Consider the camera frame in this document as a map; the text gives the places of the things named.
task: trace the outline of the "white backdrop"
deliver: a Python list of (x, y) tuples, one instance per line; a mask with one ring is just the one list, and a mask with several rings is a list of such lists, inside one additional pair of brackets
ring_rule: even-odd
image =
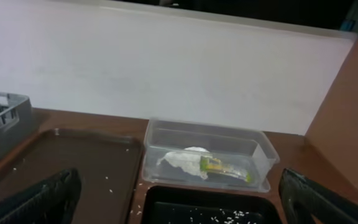
[(352, 45), (97, 4), (0, 0), (0, 91), (40, 108), (304, 134)]

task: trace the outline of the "brown tray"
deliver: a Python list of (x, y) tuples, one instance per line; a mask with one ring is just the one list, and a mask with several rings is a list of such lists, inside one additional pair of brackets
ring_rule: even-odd
[(125, 223), (141, 156), (142, 146), (133, 138), (46, 131), (0, 174), (0, 200), (75, 167), (82, 191), (72, 223)]

